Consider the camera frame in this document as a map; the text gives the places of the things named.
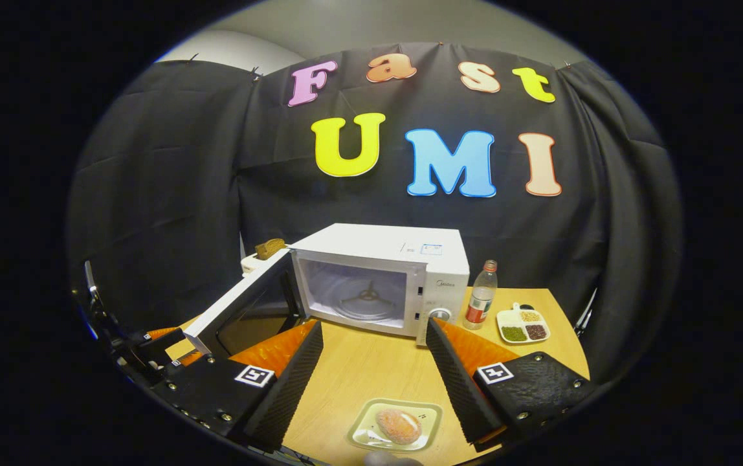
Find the brown bread bun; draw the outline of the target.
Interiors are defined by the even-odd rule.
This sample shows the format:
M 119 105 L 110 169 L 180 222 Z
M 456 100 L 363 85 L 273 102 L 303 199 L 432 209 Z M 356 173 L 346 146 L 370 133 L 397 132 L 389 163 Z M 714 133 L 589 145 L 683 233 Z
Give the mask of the brown bread bun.
M 375 414 L 381 433 L 398 445 L 415 443 L 423 433 L 421 422 L 416 416 L 400 409 L 383 409 Z

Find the white toaster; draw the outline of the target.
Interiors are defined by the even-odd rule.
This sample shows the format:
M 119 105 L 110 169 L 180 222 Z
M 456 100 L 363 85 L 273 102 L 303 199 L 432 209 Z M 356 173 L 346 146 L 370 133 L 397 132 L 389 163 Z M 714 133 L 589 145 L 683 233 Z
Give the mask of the white toaster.
M 288 253 L 289 253 L 288 248 L 282 248 L 278 250 L 276 253 L 272 254 L 271 257 L 268 257 L 268 259 L 264 259 L 264 260 L 259 259 L 257 253 L 244 257 L 240 262 L 241 269 L 242 269 L 242 277 L 247 277 L 247 275 L 250 275 L 252 272 L 260 271 L 260 269 L 266 269 L 268 267 L 276 265 L 276 263 L 279 263 L 280 260 L 286 257 Z

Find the clear bottle red label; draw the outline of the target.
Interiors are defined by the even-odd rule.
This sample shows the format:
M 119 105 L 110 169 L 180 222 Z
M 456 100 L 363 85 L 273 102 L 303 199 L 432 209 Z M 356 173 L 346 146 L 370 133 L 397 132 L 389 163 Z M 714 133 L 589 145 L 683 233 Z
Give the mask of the clear bottle red label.
M 483 270 L 475 278 L 471 298 L 462 322 L 466 329 L 476 330 L 483 327 L 498 289 L 497 271 L 498 262 L 487 260 L 483 265 Z

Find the pale green square plate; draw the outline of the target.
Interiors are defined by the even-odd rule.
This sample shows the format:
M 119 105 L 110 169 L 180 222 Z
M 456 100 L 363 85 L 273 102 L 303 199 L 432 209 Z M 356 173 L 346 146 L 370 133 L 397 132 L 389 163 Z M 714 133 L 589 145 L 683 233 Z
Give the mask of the pale green square plate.
M 421 422 L 422 436 L 410 445 L 398 445 L 384 437 L 375 422 L 375 414 L 383 409 L 400 409 L 410 413 Z M 380 449 L 398 453 L 416 453 L 427 449 L 436 438 L 443 419 L 443 409 L 432 403 L 375 398 L 366 401 L 348 430 L 349 443 L 364 449 Z

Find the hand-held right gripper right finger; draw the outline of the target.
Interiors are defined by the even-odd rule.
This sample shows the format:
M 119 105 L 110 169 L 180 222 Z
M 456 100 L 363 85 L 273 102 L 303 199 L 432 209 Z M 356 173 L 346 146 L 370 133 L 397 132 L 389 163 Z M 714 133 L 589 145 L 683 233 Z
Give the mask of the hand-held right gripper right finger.
M 539 436 L 597 390 L 546 352 L 519 356 L 437 318 L 428 321 L 426 344 L 464 437 L 475 447 Z

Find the white microwave oven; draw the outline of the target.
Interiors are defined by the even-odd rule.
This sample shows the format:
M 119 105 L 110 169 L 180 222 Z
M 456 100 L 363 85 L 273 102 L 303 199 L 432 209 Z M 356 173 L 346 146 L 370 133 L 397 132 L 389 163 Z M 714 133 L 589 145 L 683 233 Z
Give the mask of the white microwave oven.
M 224 327 L 286 312 L 412 337 L 424 348 L 432 318 L 457 321 L 469 276 L 457 230 L 335 223 L 253 267 L 184 335 L 204 354 L 232 355 Z

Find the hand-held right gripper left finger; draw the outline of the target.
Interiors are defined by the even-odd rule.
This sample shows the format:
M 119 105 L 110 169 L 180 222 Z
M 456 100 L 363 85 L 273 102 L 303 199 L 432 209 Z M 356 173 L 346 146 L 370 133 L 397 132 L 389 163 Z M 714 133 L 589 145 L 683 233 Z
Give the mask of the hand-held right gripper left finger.
M 234 356 L 200 354 L 152 386 L 200 428 L 269 453 L 279 449 L 324 348 L 316 320 Z

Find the white divided bean dish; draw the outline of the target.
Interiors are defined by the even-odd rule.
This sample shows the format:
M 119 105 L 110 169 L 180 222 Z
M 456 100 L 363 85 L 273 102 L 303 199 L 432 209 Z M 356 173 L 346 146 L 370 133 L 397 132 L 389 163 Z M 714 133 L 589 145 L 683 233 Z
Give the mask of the white divided bean dish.
M 497 313 L 496 325 L 500 339 L 509 344 L 544 342 L 550 337 L 546 319 L 529 304 L 514 303 L 511 309 Z

